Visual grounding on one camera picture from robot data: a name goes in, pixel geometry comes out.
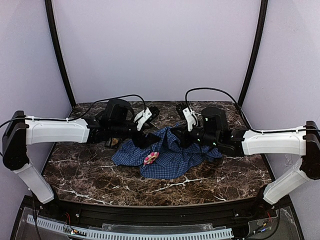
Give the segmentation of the black frame post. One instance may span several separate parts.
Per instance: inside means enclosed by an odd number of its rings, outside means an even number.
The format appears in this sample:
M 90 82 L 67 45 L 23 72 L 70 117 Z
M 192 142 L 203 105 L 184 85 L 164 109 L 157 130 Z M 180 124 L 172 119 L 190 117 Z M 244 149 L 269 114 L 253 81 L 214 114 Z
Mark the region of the black frame post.
M 242 88 L 240 91 L 240 95 L 238 98 L 238 105 L 240 107 L 243 106 L 244 101 L 246 99 L 249 86 L 251 83 L 253 71 L 255 69 L 255 64 L 257 61 L 259 49 L 260 49 L 260 44 L 263 36 L 263 31 L 264 31 L 264 26 L 265 26 L 265 21 L 266 21 L 266 16 L 267 16 L 267 10 L 268 10 L 268 0 L 261 0 L 260 1 L 260 8 L 259 8 L 259 14 L 258 14 L 258 19 L 257 19 L 257 25 L 256 25 L 256 31 L 255 31 L 255 36 L 254 36 L 254 41 L 252 44 L 252 50 L 246 70 L 246 74 L 243 80 Z
M 64 57 L 62 54 L 62 49 L 60 46 L 58 29 L 56 26 L 55 14 L 54 14 L 54 9 L 53 9 L 53 1 L 52 0 L 45 0 L 44 4 L 45 4 L 47 22 L 48 22 L 49 32 L 50 32 L 50 36 L 51 36 L 51 41 L 52 41 L 57 65 L 59 68 L 59 72 L 61 75 L 61 79 L 63 82 L 65 92 L 68 97 L 68 101 L 70 103 L 71 108 L 73 109 L 76 106 L 76 100 L 75 100 L 75 97 L 74 97 L 74 94 L 72 91 L 71 83 L 70 83 L 67 69 L 66 69 L 66 65 L 64 62 Z

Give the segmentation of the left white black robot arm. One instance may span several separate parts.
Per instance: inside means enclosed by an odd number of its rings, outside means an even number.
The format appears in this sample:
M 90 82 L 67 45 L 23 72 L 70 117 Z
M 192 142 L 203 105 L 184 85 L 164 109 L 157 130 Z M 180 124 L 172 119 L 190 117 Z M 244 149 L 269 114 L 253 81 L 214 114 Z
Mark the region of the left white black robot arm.
M 56 198 L 55 193 L 29 159 L 28 145 L 104 142 L 109 148 L 115 148 L 117 144 L 113 140 L 131 139 L 135 147 L 145 149 L 159 141 L 156 135 L 144 133 L 159 113 L 156 106 L 144 106 L 141 112 L 135 113 L 128 101 L 119 98 L 110 99 L 105 110 L 96 116 L 83 114 L 75 118 L 40 118 L 27 116 L 18 110 L 4 123 L 2 161 L 42 204 L 47 204 Z

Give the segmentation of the blue checkered shirt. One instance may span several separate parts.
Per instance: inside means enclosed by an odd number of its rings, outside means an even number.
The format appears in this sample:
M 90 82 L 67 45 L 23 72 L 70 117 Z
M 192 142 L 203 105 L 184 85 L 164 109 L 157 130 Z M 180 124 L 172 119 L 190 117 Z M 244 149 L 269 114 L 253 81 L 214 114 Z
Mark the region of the blue checkered shirt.
M 184 175 L 204 160 L 212 162 L 222 157 L 215 147 L 196 143 L 187 148 L 180 147 L 180 141 L 171 132 L 170 126 L 156 131 L 154 135 L 160 140 L 144 149 L 135 147 L 132 140 L 126 141 L 111 160 L 117 166 L 139 167 L 144 178 L 171 180 Z M 152 164 L 144 165 L 145 157 L 151 152 L 159 152 L 158 158 Z

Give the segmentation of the right black frame post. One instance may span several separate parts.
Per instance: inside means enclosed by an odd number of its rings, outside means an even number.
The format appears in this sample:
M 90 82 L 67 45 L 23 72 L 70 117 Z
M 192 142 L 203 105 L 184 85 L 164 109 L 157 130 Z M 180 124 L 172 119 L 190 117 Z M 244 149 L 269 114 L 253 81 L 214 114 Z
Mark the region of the right black frame post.
M 240 107 L 243 106 L 244 101 L 246 99 L 249 86 L 251 83 L 253 71 L 255 69 L 255 64 L 257 61 L 259 49 L 260 49 L 260 44 L 263 36 L 263 31 L 264 31 L 264 26 L 265 26 L 265 21 L 266 21 L 266 16 L 267 16 L 267 10 L 268 10 L 268 0 L 261 0 L 260 1 L 260 8 L 259 8 L 259 14 L 258 14 L 258 19 L 257 19 L 257 25 L 256 25 L 256 31 L 255 31 L 255 36 L 254 36 L 254 41 L 252 44 L 252 50 L 246 70 L 246 74 L 243 80 L 242 88 L 240 91 L 240 95 L 238 98 L 238 105 Z

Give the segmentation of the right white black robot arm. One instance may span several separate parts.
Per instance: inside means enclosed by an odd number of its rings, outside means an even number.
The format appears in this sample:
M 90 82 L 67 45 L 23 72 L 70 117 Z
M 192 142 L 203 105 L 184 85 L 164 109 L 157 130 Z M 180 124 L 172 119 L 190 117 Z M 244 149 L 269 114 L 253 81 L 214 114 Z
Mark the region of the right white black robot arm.
M 259 190 L 255 202 L 260 207 L 270 207 L 304 183 L 320 178 L 320 130 L 314 121 L 280 130 L 229 129 L 225 111 L 217 107 L 201 111 L 202 123 L 186 104 L 178 104 L 176 110 L 186 123 L 172 128 L 171 132 L 182 148 L 197 144 L 230 157 L 256 154 L 300 157 L 287 172 Z

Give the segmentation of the left black display frame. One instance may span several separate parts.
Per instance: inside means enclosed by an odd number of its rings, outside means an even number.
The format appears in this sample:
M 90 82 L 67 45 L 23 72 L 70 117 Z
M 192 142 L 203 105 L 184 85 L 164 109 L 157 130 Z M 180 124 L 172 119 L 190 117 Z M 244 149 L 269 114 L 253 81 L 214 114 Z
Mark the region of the left black display frame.
M 104 146 L 110 149 L 117 149 L 120 144 L 121 141 L 119 138 L 110 138 L 105 142 Z

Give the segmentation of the black aluminium front rail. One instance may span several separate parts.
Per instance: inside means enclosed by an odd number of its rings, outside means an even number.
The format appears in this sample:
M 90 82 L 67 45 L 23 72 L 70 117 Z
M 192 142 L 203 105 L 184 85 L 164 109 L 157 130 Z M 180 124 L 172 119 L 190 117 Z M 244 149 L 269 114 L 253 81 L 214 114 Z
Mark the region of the black aluminium front rail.
M 192 224 L 242 224 L 256 220 L 253 199 L 187 206 L 112 206 L 61 201 L 61 206 L 78 225 L 100 227 L 103 223 L 141 226 Z

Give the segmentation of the gold round brooch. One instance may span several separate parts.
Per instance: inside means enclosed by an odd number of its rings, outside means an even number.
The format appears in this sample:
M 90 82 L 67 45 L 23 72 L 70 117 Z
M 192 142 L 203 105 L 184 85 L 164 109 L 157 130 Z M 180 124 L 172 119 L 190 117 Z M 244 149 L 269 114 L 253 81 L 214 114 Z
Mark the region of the gold round brooch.
M 111 146 L 113 147 L 119 143 L 119 140 L 117 138 L 113 138 L 110 143 L 111 143 Z

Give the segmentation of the left black frame post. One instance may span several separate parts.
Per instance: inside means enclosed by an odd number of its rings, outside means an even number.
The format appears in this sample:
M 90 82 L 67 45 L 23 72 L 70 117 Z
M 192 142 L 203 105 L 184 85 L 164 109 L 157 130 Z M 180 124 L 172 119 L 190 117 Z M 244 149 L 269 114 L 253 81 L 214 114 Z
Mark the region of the left black frame post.
M 66 65 L 64 62 L 64 57 L 62 54 L 62 49 L 60 46 L 58 29 L 56 26 L 55 14 L 54 14 L 54 9 L 53 9 L 53 1 L 52 0 L 45 0 L 44 4 L 45 4 L 47 22 L 48 22 L 49 32 L 50 32 L 50 36 L 51 36 L 51 41 L 52 41 L 57 65 L 59 68 L 59 72 L 61 75 L 61 79 L 63 82 L 65 92 L 68 97 L 68 101 L 70 103 L 71 108 L 73 109 L 76 106 L 76 100 L 75 100 L 75 97 L 74 97 L 74 94 L 72 91 L 71 83 L 70 83 L 67 69 L 66 69 Z

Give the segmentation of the pink flower brooch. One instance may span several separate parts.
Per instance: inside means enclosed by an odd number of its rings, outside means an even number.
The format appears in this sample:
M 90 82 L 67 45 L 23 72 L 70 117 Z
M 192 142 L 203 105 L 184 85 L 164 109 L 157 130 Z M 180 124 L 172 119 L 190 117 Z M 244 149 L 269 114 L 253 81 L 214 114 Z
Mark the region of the pink flower brooch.
M 159 157 L 159 152 L 153 151 L 150 154 L 148 154 L 143 161 L 143 165 L 150 165 L 152 164 L 157 158 Z

